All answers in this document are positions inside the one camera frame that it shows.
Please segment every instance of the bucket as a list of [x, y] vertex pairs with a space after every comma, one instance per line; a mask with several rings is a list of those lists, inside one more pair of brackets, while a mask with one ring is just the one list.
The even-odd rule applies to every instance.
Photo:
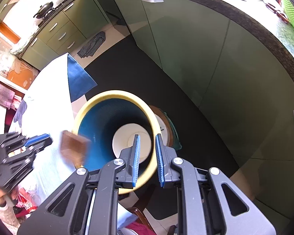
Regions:
[[140, 163], [134, 189], [119, 189], [129, 193], [144, 185], [157, 168], [155, 137], [161, 133], [151, 108], [137, 96], [120, 90], [111, 90], [92, 97], [77, 113], [72, 132], [91, 140], [84, 167], [89, 171], [102, 168], [115, 159], [112, 140], [115, 132], [125, 124], [142, 126], [152, 139], [151, 153]]

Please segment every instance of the person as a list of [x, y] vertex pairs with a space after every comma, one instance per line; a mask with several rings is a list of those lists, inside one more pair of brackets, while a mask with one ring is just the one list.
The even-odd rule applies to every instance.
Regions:
[[[24, 219], [17, 219], [13, 208], [8, 206], [5, 202], [4, 196], [6, 193], [0, 189], [0, 219], [4, 223], [4, 225], [9, 229], [9, 231], [13, 234], [17, 234], [17, 230]], [[15, 187], [11, 193], [10, 197], [15, 200], [18, 197], [18, 189]]]

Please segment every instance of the metal bolt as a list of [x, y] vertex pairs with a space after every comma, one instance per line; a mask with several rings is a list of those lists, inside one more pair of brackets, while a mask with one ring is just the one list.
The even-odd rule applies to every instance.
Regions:
[[124, 163], [123, 159], [117, 158], [113, 161], [115, 165], [122, 165]]
[[179, 158], [179, 157], [176, 157], [173, 159], [173, 162], [175, 164], [182, 164], [183, 163], [183, 159], [182, 158]]
[[216, 168], [216, 167], [212, 167], [212, 168], [210, 168], [210, 173], [212, 175], [219, 175], [220, 170], [218, 168]]
[[84, 175], [86, 173], [86, 169], [85, 168], [78, 168], [76, 173], [78, 175]]

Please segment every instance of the white wall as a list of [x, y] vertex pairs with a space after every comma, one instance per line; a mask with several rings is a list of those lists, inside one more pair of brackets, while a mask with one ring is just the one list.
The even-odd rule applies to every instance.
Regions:
[[53, 7], [58, 6], [63, 0], [19, 0], [8, 12], [3, 22], [19, 37], [27, 38], [34, 24], [39, 24], [41, 19], [33, 18], [41, 5], [53, 2]]

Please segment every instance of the pink towel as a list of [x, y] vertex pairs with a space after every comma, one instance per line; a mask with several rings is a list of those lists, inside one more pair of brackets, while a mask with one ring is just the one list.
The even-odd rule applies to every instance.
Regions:
[[0, 83], [0, 104], [2, 106], [10, 109], [14, 94], [15, 92]]
[[138, 235], [157, 235], [152, 230], [147, 228], [146, 225], [143, 225], [141, 223], [133, 222], [129, 224], [126, 228], [129, 228], [133, 231], [135, 231]]

